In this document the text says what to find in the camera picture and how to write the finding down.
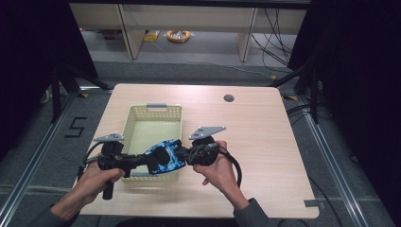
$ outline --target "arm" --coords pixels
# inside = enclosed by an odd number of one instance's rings
[[[28,226],[62,226],[85,205],[94,201],[97,194],[106,188],[108,180],[115,183],[122,176],[124,171],[121,169],[100,170],[97,163],[89,164],[74,188],[50,209],[44,210]]]
[[[225,141],[216,141],[216,143],[227,148]],[[219,154],[210,166],[194,165],[194,170],[205,177],[203,185],[211,183],[227,198],[234,207],[235,220],[239,226],[274,226],[255,199],[248,201],[244,197],[236,184],[233,165],[223,155]]]

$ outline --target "sleeve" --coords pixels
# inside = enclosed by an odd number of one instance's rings
[[[28,227],[62,227],[66,222],[54,215],[50,211],[50,207],[43,210],[39,216],[33,219],[27,226]]]
[[[250,204],[244,209],[234,212],[234,218],[239,227],[274,227],[256,199],[250,199]]]

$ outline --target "table surface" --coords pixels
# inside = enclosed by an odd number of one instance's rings
[[[224,96],[234,101],[227,102]],[[146,103],[183,106],[183,146],[199,126],[225,126],[213,137],[225,140],[242,168],[241,189],[256,198],[271,218],[316,218],[315,200],[281,96],[276,88],[118,84],[99,122],[95,137],[122,133],[129,108]],[[136,217],[230,218],[233,207],[192,166],[178,170],[174,183],[123,183],[113,199],[101,196],[82,209],[83,215]]]

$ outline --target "wire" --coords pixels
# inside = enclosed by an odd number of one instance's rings
[[[81,163],[81,165],[80,165],[79,168],[78,168],[77,181],[79,181],[80,177],[82,177],[83,171],[85,170],[86,165],[88,164],[87,161],[88,161],[89,155],[91,155],[92,151],[94,151],[94,149],[95,149],[97,146],[101,145],[101,144],[104,144],[104,142],[97,142],[97,143],[95,143],[95,144],[88,150],[88,152],[86,152],[85,157],[83,157],[82,163]]]
[[[254,35],[252,35],[252,37],[253,37],[253,40],[256,42],[256,44],[259,46],[259,48],[263,51],[263,54],[266,53],[266,54],[270,55],[272,58],[274,58],[274,59],[276,59],[277,61],[279,61],[280,63],[282,63],[283,65],[287,66],[287,62],[286,62],[286,61],[280,59],[277,55],[271,53],[271,52],[267,49],[267,46],[268,46],[268,44],[269,44],[269,42],[270,42],[270,38],[266,38],[266,39],[268,39],[268,42],[263,46],[259,41],[256,40],[256,38],[254,37]]]
[[[253,37],[253,40],[256,42],[256,44],[259,46],[260,50],[262,50],[262,62],[266,68],[270,69],[271,71],[276,71],[276,72],[280,72],[280,73],[290,73],[289,71],[282,71],[282,70],[273,69],[271,67],[268,67],[265,63],[265,53],[269,54],[272,58],[274,58],[278,61],[281,61],[281,59],[278,58],[277,56],[275,56],[273,53],[269,52],[269,50],[267,50],[259,41],[257,41],[253,35],[252,35],[252,37]]]
[[[162,49],[160,46],[158,46],[158,45],[155,44],[155,43],[152,43],[152,44],[153,44],[154,46],[156,46],[156,48],[158,48],[158,49],[159,49],[163,54],[165,54],[169,59],[174,60],[174,61],[183,61],[183,62],[188,62],[188,63],[192,63],[192,64],[215,65],[215,66],[219,66],[219,67],[232,68],[232,69],[238,70],[238,71],[240,71],[240,72],[251,73],[251,74],[257,74],[257,75],[261,75],[261,76],[263,76],[263,77],[265,77],[265,78],[272,79],[271,76],[268,76],[268,75],[263,74],[263,73],[261,73],[261,72],[244,70],[244,69],[237,68],[237,67],[235,67],[235,66],[221,65],[221,64],[211,63],[211,62],[197,62],[197,61],[188,61],[188,60],[174,59],[174,58],[169,57],[169,56],[167,55],[167,53],[164,51],[164,49]]]
[[[334,213],[334,216],[336,217],[337,222],[339,223],[339,226],[342,227],[342,222],[340,219],[339,214],[337,213],[336,209],[334,208],[333,204],[331,203],[331,201],[328,199],[328,197],[326,196],[326,194],[323,192],[323,190],[318,186],[318,184],[312,179],[312,177],[309,176],[309,174],[307,174],[307,178],[313,183],[315,184],[315,186],[319,189],[319,191],[322,192],[322,195],[324,196],[324,198],[326,199],[328,205],[330,206],[331,210]]]
[[[199,150],[205,149],[206,147],[207,147],[207,145],[198,145],[198,146],[192,148],[191,152],[189,153],[189,159],[188,159],[189,163],[193,162],[195,156],[198,155]]]
[[[305,104],[305,105],[300,105],[300,106],[296,106],[294,108],[291,108],[289,110],[287,110],[287,115],[292,114],[293,112],[296,112],[298,110],[301,110],[303,108],[309,108],[311,104]],[[318,106],[326,106],[325,103],[318,103]]]
[[[283,51],[284,57],[286,58],[285,60],[280,59],[279,62],[281,62],[282,64],[284,64],[285,66],[288,65],[288,61],[289,61],[289,56],[288,54],[290,54],[290,52],[292,51],[289,47],[287,47],[285,44],[283,44],[283,40],[281,38],[281,31],[280,31],[280,24],[278,22],[278,15],[280,13],[279,9],[275,10],[275,23],[273,24],[271,22],[271,19],[268,15],[267,9],[265,9],[265,14],[266,14],[266,18],[269,21],[270,27],[271,27],[271,35],[267,38],[266,34],[264,34],[265,38],[268,40],[268,42],[266,43],[265,49],[267,47],[268,44],[271,44],[273,46],[275,46],[276,48],[280,49]],[[273,44],[270,39],[271,36],[274,35],[275,38],[277,39],[277,41],[279,42],[279,44],[281,45],[281,48],[275,44]],[[276,55],[273,55],[272,53],[270,53],[271,56],[274,56],[274,58],[278,58]]]
[[[308,113],[310,113],[310,112],[302,113],[303,115],[300,116],[300,117],[298,117],[294,122],[292,122],[292,123],[291,123],[291,126],[294,126],[299,120],[301,120],[301,119],[302,119],[304,116],[306,116]]]
[[[283,225],[283,223],[285,222],[285,219],[281,219],[278,224],[277,227],[281,227]],[[297,219],[297,221],[301,222],[304,226],[309,227],[309,225],[302,219]]]
[[[98,226],[99,226],[99,224],[100,224],[100,219],[101,219],[101,216],[99,216],[99,217],[97,218],[97,221],[96,221],[96,227],[98,227]]]
[[[218,153],[224,155],[228,160],[230,160],[236,169],[236,184],[238,185],[238,187],[241,186],[241,182],[242,182],[242,170],[241,167],[239,166],[238,161],[228,152],[228,150],[224,147],[218,146],[218,148],[222,148],[225,150],[225,152],[222,152],[221,150],[218,150]]]

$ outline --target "black curtain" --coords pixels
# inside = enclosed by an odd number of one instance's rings
[[[350,1],[318,68],[333,116],[396,226],[401,226],[401,2]],[[308,12],[290,67],[303,65],[331,14]]]
[[[62,0],[0,1],[0,63],[1,161],[38,108],[56,65],[72,65],[90,78],[97,73]]]

